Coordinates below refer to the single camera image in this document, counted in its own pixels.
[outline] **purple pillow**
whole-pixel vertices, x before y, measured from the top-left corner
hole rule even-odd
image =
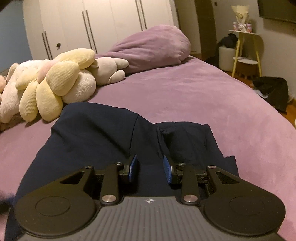
[[[169,25],[154,26],[135,33],[115,44],[105,54],[96,58],[123,58],[129,62],[125,73],[136,73],[180,64],[191,50],[188,38],[177,27]]]

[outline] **dark blue pants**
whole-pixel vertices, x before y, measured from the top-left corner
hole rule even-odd
[[[224,158],[208,125],[190,122],[152,124],[127,109],[101,104],[73,103],[66,106],[53,125],[51,136],[27,170],[14,205],[25,194],[51,181],[92,165],[104,169],[137,154],[140,163],[132,196],[180,196],[172,189],[163,169],[163,156],[175,162],[191,163],[197,169],[218,166],[238,175],[234,157]],[[15,240],[21,231],[11,209],[5,241]]]

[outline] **yellow table leg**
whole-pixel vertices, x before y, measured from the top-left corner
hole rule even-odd
[[[240,46],[240,50],[239,50],[239,56],[242,56],[242,47],[244,45],[244,35],[242,34],[242,39],[241,39],[241,46]]]
[[[259,52],[258,52],[258,47],[257,47],[255,35],[253,35],[253,42],[254,42],[255,52],[256,52],[257,61],[258,61],[259,76],[262,77],[261,62],[260,62],[260,58],[259,58]]]
[[[237,50],[235,53],[235,60],[234,60],[234,66],[233,66],[233,71],[232,71],[232,77],[234,78],[235,74],[235,69],[237,68],[237,58],[239,56],[239,51],[240,51],[240,45],[241,45],[241,39],[243,37],[243,34],[239,33],[239,39],[237,41]]]

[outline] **wardrobe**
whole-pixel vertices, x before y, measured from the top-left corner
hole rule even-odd
[[[178,25],[172,0],[23,0],[23,14],[33,59],[76,48],[104,53],[136,32]]]

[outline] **television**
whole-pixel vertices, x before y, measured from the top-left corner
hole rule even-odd
[[[258,0],[258,6],[262,18],[296,23],[296,6],[292,0]]]

